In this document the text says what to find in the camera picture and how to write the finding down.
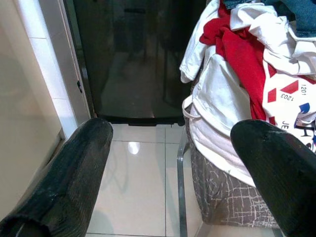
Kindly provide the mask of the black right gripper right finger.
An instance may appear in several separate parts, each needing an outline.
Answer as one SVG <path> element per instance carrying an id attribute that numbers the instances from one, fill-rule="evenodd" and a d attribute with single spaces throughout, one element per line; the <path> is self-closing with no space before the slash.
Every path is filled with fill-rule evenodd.
<path id="1" fill-rule="evenodd" d="M 292 134 L 261 120 L 231 129 L 234 150 L 287 237 L 316 235 L 316 155 Z"/>

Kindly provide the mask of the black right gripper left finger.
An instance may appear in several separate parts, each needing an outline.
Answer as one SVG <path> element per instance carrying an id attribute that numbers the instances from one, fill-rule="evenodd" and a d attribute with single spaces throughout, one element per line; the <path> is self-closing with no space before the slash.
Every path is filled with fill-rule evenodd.
<path id="1" fill-rule="evenodd" d="M 80 125 L 1 220 L 1 236 L 85 236 L 112 138 L 113 128 L 105 119 Z"/>

